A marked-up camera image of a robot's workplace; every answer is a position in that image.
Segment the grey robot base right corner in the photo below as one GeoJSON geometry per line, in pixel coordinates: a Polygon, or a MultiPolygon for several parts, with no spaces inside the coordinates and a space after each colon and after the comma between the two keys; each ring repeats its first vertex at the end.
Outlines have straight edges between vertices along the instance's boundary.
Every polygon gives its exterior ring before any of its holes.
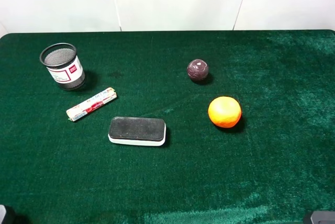
{"type": "Polygon", "coordinates": [[[303,218],[303,224],[334,224],[335,211],[313,211],[303,218]]]}

